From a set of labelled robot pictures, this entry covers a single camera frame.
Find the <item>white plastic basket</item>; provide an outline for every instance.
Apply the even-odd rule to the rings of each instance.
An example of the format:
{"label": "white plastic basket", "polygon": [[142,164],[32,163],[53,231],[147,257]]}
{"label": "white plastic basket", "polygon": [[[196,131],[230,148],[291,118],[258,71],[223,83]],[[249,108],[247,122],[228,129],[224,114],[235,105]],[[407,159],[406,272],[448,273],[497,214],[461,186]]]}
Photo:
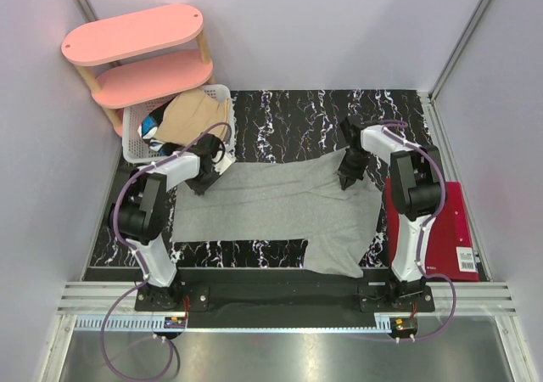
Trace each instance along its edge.
{"label": "white plastic basket", "polygon": [[[224,85],[204,85],[200,87],[205,93],[218,102],[230,98],[230,90]],[[133,164],[148,163],[153,160],[161,160],[165,157],[151,150],[147,144],[137,134],[137,128],[141,126],[143,119],[153,110],[174,98],[178,93],[163,98],[149,100],[142,104],[134,104],[125,108],[122,118],[122,155],[126,161]],[[227,144],[227,152],[234,149],[235,146],[235,126],[234,109],[230,108],[230,127],[232,136]]]}

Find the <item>brown fabric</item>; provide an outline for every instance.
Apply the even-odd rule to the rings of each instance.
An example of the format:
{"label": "brown fabric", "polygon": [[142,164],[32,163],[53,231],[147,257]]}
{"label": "brown fabric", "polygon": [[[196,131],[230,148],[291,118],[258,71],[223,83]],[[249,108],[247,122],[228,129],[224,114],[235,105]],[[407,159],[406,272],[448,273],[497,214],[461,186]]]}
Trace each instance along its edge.
{"label": "brown fabric", "polygon": [[[209,126],[219,121],[228,123],[230,103],[227,98],[220,104],[201,89],[182,92],[166,108],[154,137],[161,142],[186,146]],[[216,127],[210,133],[223,140],[227,127]]]}

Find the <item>marble surface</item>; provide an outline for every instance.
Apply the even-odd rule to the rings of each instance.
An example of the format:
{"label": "marble surface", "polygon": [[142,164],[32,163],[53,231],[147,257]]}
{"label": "marble surface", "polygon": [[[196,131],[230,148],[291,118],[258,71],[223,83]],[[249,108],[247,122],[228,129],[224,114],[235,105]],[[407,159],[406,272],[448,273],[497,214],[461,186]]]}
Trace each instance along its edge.
{"label": "marble surface", "polygon": [[[416,91],[240,91],[232,92],[236,116],[238,162],[288,163],[319,157],[346,146],[339,123],[347,115],[360,121],[386,119],[409,123],[406,138],[430,143],[428,127]],[[387,166],[372,157],[368,175],[383,189]],[[171,258],[179,267],[303,267],[307,242],[252,240],[172,243],[176,191],[169,193],[170,220],[162,233]],[[388,261],[384,209],[361,265],[380,267]],[[135,267],[137,263],[108,228],[101,228],[90,267]]]}

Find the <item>gray towel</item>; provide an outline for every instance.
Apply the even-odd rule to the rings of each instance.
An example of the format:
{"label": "gray towel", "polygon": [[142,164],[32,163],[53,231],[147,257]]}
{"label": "gray towel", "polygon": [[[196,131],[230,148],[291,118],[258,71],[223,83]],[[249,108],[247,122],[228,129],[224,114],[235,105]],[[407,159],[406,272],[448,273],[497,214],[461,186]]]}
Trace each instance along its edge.
{"label": "gray towel", "polygon": [[201,197],[182,184],[172,240],[307,239],[305,269],[359,278],[381,193],[369,177],[342,191],[336,171],[343,156],[236,163]]}

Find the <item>pink shelf board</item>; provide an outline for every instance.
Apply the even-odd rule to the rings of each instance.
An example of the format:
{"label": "pink shelf board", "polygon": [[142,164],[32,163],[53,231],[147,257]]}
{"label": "pink shelf board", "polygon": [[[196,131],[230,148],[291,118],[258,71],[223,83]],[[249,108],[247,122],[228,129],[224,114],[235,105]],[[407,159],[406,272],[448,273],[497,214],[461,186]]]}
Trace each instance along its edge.
{"label": "pink shelf board", "polygon": [[176,51],[106,70],[98,79],[102,90],[94,100],[119,109],[205,84],[213,63],[203,64],[198,50]]}
{"label": "pink shelf board", "polygon": [[62,41],[62,53],[72,64],[106,64],[183,44],[203,27],[197,8],[169,4],[77,27]]}

